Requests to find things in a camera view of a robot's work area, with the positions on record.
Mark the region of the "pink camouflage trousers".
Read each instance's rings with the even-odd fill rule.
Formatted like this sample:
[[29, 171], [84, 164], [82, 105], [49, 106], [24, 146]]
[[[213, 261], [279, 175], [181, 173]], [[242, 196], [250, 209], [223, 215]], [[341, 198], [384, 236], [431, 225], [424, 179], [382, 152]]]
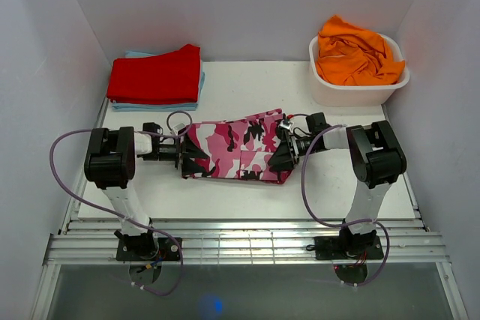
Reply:
[[277, 150], [275, 130], [284, 118], [282, 109], [273, 109], [232, 121], [194, 123], [185, 135], [210, 159], [205, 177], [283, 184], [292, 171], [271, 172], [268, 160]]

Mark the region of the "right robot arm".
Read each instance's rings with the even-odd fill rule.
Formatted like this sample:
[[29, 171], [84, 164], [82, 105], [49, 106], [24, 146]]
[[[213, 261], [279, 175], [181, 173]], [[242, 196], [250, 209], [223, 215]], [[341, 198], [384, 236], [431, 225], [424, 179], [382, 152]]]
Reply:
[[347, 150], [357, 179], [355, 194], [348, 214], [335, 225], [338, 234], [316, 237], [307, 250], [318, 260], [353, 259], [357, 265], [367, 260], [384, 260], [389, 247], [383, 246], [377, 229], [378, 214], [383, 200], [407, 169], [407, 159], [387, 121], [367, 126], [330, 125], [323, 113], [306, 117], [308, 132], [294, 133], [288, 118], [275, 129], [280, 145], [268, 167], [272, 171], [287, 171], [300, 165], [307, 167], [309, 156], [328, 150]]

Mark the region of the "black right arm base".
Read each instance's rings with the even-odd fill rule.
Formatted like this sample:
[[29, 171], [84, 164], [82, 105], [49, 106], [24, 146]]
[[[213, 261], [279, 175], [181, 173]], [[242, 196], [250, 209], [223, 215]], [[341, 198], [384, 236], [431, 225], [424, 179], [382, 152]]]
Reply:
[[367, 260], [384, 259], [379, 236], [366, 244], [352, 246], [344, 244], [339, 236], [319, 236], [315, 237], [313, 242], [306, 246], [306, 250], [314, 252], [316, 260], [354, 260], [360, 256], [366, 256]]

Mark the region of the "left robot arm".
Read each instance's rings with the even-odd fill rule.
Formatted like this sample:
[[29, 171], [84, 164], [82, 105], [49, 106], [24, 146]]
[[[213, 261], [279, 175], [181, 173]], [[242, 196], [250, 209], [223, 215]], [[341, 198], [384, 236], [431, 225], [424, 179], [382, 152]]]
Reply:
[[151, 217], [143, 210], [133, 186], [136, 160], [173, 162], [183, 176], [203, 173], [195, 159], [207, 154], [189, 139], [187, 127], [179, 126], [165, 143], [163, 129], [154, 122], [144, 123], [142, 130], [121, 127], [118, 130], [96, 128], [91, 132], [84, 162], [88, 181], [108, 198], [121, 228], [118, 238], [118, 261], [178, 261], [181, 238], [172, 241], [152, 231]]

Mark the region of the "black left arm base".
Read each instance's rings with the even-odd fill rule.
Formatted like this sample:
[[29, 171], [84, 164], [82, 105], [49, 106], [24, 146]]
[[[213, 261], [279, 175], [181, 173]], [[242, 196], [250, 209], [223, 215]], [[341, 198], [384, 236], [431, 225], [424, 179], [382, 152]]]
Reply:
[[123, 237], [118, 240], [115, 260], [120, 262], [153, 262], [159, 259], [178, 261], [179, 245], [170, 238]]

